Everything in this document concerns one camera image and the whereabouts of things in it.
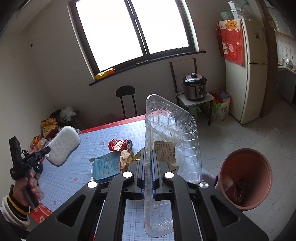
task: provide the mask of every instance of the black chair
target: black chair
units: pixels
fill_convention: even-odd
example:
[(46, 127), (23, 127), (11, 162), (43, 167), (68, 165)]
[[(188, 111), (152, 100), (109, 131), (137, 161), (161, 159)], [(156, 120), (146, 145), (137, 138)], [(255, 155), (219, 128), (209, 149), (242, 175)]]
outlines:
[(136, 108), (136, 103), (135, 103), (135, 98), (134, 98), (134, 93), (135, 93), (135, 88), (130, 86), (130, 85), (124, 85), (124, 86), (121, 86), (120, 88), (117, 89), (116, 91), (116, 96), (117, 97), (120, 97), (120, 100), (121, 100), (121, 105), (122, 105), (122, 110), (123, 110), (123, 116), (124, 118), (126, 118), (126, 113), (124, 111), (124, 105), (123, 105), (123, 101), (122, 101), (122, 96), (126, 96), (126, 95), (131, 95), (132, 98), (133, 98), (133, 106), (135, 107), (135, 113), (136, 113), (136, 116), (138, 115), (137, 114), (137, 108)]

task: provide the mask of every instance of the clear plastic tray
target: clear plastic tray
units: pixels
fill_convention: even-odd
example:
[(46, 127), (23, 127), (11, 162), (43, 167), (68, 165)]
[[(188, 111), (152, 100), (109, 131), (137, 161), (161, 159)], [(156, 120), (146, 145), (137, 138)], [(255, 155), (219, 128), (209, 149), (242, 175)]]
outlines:
[(176, 142), (175, 157), (178, 174), (187, 182), (202, 180), (197, 126), (193, 116), (159, 95), (146, 100), (146, 157), (144, 215), (145, 231), (150, 237), (161, 237), (173, 232), (170, 201), (155, 201), (152, 194), (150, 153), (155, 141)]

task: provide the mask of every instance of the sleeve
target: sleeve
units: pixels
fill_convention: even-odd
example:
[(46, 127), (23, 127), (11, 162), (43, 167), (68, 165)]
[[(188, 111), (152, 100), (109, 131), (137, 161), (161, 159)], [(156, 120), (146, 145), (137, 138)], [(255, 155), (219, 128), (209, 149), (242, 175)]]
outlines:
[(2, 199), (2, 207), (0, 208), (1, 212), (8, 222), (26, 229), (30, 224), (30, 219), (28, 217), (29, 207), (25, 207), (28, 210), (24, 211), (17, 205), (17, 201), (15, 200), (15, 203), (13, 199), (14, 198), (10, 195), (7, 195)]

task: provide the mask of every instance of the window frame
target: window frame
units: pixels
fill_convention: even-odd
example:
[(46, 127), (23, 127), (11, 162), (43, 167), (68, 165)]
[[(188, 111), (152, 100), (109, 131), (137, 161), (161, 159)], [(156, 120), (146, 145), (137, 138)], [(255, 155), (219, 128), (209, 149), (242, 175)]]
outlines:
[[(79, 14), (78, 14), (78, 10), (76, 7), (77, 1), (79, 1), (79, 0), (71, 0), (69, 2), (70, 10), (72, 13), (72, 18), (73, 18), (73, 21), (74, 21), (74, 24), (76, 27), (76, 31), (77, 31), (80, 43), (81, 43), (82, 48), (84, 50), (85, 56), (89, 62), (92, 72), (94, 73), (94, 75), (96, 75), (96, 74), (104, 71), (104, 69), (102, 69), (102, 70), (99, 69), (99, 67), (96, 63), (96, 60), (94, 58), (94, 55), (91, 51), (91, 48), (89, 46), (89, 43), (87, 41), (87, 37), (85, 35), (84, 29), (83, 29), (83, 26), (82, 26), (82, 23), (81, 23)], [(161, 59), (164, 57), (196, 52), (195, 47), (194, 47), (193, 37), (192, 37), (192, 31), (191, 31), (189, 21), (186, 16), (185, 9), (183, 7), (181, 0), (175, 0), (175, 2), (177, 4), (178, 10), (179, 10), (179, 13), (180, 13), (180, 16), (181, 16), (181, 19), (182, 19), (182, 22), (183, 22), (183, 25), (185, 28), (185, 33), (187, 36), (189, 46), (178, 48), (178, 49), (165, 50), (165, 51), (157, 52), (154, 54), (149, 53), (149, 49), (148, 49), (148, 46), (147, 46), (147, 43), (145, 40), (145, 36), (143, 34), (140, 22), (138, 20), (138, 16), (135, 12), (135, 9), (133, 7), (131, 0), (123, 0), (123, 1), (126, 4), (126, 8), (127, 8), (128, 13), (130, 15), (130, 18), (133, 22), (133, 26), (134, 26), (143, 56), (135, 58), (135, 59), (131, 59), (126, 62), (123, 62), (123, 63), (120, 63), (120, 64), (110, 67), (110, 68), (114, 68), (115, 72), (118, 72), (118, 71), (122, 72), (123, 70), (130, 69), (133, 66), (137, 66), (137, 65), (140, 66), (140, 65), (144, 64), (145, 62), (149, 63), (151, 61)]]

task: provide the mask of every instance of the window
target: window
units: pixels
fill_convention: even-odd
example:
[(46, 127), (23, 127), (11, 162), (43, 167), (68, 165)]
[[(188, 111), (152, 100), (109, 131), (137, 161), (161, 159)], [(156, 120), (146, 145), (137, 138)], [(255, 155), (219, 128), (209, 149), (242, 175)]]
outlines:
[(195, 51), (180, 0), (72, 0), (70, 8), (94, 74)]

